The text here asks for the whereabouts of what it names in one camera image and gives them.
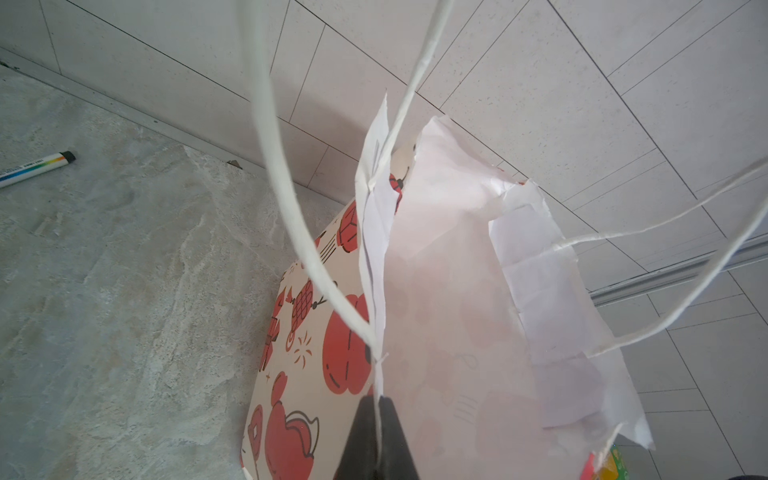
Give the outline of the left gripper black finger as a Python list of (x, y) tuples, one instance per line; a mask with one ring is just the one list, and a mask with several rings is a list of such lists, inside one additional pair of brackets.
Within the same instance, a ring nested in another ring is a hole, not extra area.
[(334, 479), (419, 479), (390, 398), (360, 399)]

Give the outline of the red white paper gift bag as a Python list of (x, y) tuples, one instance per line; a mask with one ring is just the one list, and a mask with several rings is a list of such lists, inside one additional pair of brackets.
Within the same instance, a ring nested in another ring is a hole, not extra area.
[(390, 398), (419, 479), (579, 479), (618, 436), (654, 445), (622, 349), (671, 326), (767, 213), (759, 203), (647, 326), (615, 336), (540, 188), (475, 158), (448, 117), (395, 143), (452, 3), (433, 13), (395, 117), (381, 105), (354, 197), (312, 236), (278, 125), (259, 1), (239, 5), (251, 115), (297, 253), (242, 440), (248, 479), (334, 479), (364, 396)]

